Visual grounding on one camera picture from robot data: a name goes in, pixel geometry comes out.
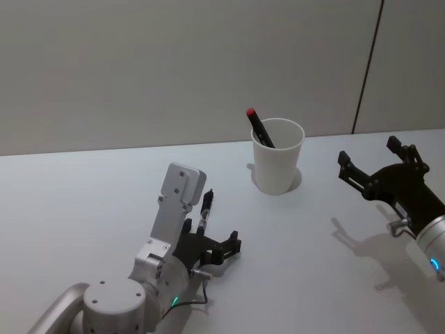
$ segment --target black cable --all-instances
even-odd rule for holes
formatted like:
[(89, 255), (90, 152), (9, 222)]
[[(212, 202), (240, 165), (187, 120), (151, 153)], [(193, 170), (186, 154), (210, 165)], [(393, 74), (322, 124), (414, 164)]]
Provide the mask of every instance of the black cable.
[(170, 313), (171, 310), (174, 308), (178, 308), (179, 306), (185, 306), (185, 305), (205, 305), (209, 302), (209, 299), (207, 298), (207, 280), (202, 282), (202, 294), (204, 295), (204, 301), (184, 301), (183, 303), (174, 304), (171, 308), (168, 309), (168, 311), (162, 316), (162, 319), (164, 319), (168, 313)]

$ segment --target gray wall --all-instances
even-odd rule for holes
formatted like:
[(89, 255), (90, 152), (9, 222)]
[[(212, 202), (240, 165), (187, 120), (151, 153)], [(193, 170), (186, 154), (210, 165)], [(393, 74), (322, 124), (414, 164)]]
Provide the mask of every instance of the gray wall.
[(350, 133), (377, 1), (2, 0), (0, 154)]
[(356, 132), (442, 127), (445, 1), (386, 1)]

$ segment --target white table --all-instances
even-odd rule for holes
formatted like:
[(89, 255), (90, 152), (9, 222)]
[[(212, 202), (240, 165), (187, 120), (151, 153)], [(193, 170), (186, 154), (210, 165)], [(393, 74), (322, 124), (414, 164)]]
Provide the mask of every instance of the white table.
[[(416, 144), (445, 199), (445, 130), (396, 135)], [(252, 183), (249, 142), (0, 157), (0, 333), (27, 332), (74, 283), (127, 277), (172, 161), (207, 174), (207, 234), (238, 230), (243, 244), (209, 283), (207, 313), (175, 310), (157, 333), (443, 333), (445, 283), (409, 237), (389, 236), (388, 206), (337, 177), (340, 150), (367, 173), (398, 161), (388, 136), (308, 138), (302, 183), (283, 196)]]

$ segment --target marker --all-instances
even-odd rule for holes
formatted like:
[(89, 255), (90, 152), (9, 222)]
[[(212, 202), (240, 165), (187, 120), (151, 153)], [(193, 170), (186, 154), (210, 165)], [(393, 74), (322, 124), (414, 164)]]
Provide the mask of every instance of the marker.
[(257, 135), (259, 142), (268, 148), (275, 148), (255, 109), (249, 108), (245, 114), (248, 116), (250, 123), (252, 123), (253, 132)]

